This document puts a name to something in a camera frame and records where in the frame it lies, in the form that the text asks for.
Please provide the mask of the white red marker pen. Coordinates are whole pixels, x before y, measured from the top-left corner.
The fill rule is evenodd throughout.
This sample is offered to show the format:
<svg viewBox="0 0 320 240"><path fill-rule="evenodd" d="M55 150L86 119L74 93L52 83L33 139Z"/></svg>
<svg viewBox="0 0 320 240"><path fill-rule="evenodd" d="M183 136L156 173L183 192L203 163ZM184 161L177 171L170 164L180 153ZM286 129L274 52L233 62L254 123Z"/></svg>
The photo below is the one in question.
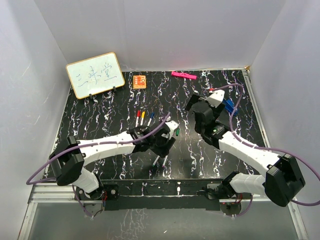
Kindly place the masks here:
<svg viewBox="0 0 320 240"><path fill-rule="evenodd" d="M136 121L135 121L135 127L138 127L138 125L139 125L139 116L137 116L137 118L136 118Z"/></svg>

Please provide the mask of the white magenta marker pen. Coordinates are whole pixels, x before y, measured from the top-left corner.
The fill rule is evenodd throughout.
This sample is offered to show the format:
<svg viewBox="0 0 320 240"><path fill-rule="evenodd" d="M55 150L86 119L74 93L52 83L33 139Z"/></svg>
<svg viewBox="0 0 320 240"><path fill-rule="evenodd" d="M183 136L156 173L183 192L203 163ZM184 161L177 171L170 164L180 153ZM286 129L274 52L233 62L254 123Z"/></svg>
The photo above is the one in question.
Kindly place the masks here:
<svg viewBox="0 0 320 240"><path fill-rule="evenodd" d="M168 159L168 155L165 156L164 159L163 159L163 163L162 163L162 167L163 167L163 168L166 166L167 159Z"/></svg>

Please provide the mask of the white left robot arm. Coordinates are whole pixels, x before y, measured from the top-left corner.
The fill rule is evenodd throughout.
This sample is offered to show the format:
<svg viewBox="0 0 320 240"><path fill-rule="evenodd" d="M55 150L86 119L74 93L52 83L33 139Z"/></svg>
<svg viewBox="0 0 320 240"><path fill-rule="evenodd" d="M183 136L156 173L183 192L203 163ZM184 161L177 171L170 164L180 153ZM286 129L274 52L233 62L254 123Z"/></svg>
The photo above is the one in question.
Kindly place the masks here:
<svg viewBox="0 0 320 240"><path fill-rule="evenodd" d="M97 200L104 193L100 178L86 169L88 164L118 155L152 151L164 158L175 143L174 134L179 125L175 121L151 127L140 125L117 135L93 140L77 140L70 136L50 155L56 159L50 167L58 186L74 185L87 198Z"/></svg>

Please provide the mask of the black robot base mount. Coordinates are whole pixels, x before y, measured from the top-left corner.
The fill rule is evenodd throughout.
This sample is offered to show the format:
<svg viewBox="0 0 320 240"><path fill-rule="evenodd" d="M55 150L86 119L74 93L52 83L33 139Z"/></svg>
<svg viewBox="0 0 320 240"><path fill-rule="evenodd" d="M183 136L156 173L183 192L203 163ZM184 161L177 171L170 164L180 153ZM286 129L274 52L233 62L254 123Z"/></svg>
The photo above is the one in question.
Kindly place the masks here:
<svg viewBox="0 0 320 240"><path fill-rule="evenodd" d="M85 205L100 203L105 211L127 209L205 209L237 215L250 202L250 195L216 195L221 179L124 179L103 180L98 197L89 197L81 188L77 196Z"/></svg>

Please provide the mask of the white green marker pen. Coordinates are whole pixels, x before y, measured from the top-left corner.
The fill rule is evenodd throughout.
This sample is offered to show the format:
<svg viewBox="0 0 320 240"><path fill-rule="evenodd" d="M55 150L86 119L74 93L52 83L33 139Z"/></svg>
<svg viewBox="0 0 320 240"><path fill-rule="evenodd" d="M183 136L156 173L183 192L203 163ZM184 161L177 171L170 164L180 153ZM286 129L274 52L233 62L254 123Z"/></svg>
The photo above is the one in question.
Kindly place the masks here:
<svg viewBox="0 0 320 240"><path fill-rule="evenodd" d="M157 164L159 159L160 159L160 156L158 155L152 164L153 167Z"/></svg>

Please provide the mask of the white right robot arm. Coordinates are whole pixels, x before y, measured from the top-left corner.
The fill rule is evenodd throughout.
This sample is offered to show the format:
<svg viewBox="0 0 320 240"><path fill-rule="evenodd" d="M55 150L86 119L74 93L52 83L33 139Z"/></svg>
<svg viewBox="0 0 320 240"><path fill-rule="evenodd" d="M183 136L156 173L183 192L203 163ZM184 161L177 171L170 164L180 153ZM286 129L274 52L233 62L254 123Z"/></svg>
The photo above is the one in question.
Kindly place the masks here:
<svg viewBox="0 0 320 240"><path fill-rule="evenodd" d="M224 109L224 91L204 98L192 95L185 110L192 111L194 130L210 146L227 152L258 171L257 175L233 171L220 185L211 190L218 197L235 198L242 193L268 197L274 204L285 207L306 185L296 158L288 153L256 149L249 141L235 137L230 128L218 122Z"/></svg>

